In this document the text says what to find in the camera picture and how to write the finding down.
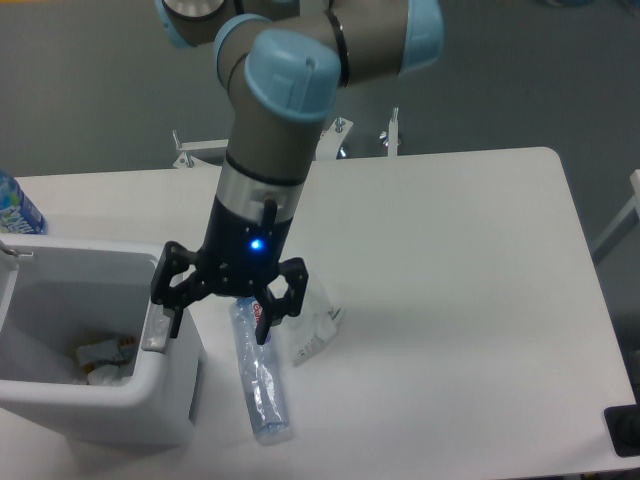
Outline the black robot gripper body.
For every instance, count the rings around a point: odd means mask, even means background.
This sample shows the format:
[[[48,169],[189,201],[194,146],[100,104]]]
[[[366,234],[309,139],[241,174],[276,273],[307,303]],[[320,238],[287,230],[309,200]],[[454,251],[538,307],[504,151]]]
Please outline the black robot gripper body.
[[[276,216],[273,198],[259,206],[257,220],[241,217],[214,200],[197,255],[197,274],[209,293],[250,297],[276,278],[292,223],[278,222]]]

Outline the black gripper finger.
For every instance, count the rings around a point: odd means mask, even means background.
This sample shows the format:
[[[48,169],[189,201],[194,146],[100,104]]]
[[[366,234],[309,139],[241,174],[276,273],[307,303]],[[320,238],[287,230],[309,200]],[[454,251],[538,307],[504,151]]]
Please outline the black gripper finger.
[[[170,318],[171,339],[178,337],[187,307],[211,294],[211,286],[197,252],[176,241],[164,245],[151,280],[150,299]]]
[[[281,297],[276,297],[269,285],[282,277],[287,288]],[[285,316],[300,315],[308,284],[308,271],[300,257],[291,258],[259,271],[255,280],[254,297],[262,307],[255,328],[258,344],[265,344],[270,329],[281,323]]]

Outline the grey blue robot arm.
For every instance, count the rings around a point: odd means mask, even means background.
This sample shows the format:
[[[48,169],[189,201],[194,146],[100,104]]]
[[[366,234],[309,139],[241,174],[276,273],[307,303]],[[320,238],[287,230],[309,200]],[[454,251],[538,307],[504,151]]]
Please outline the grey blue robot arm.
[[[151,300],[178,332],[209,295],[256,299],[258,343],[302,309],[308,272],[282,251],[336,92],[432,64],[444,44],[436,1],[160,1],[177,45],[213,47],[234,108],[202,246],[164,246]]]

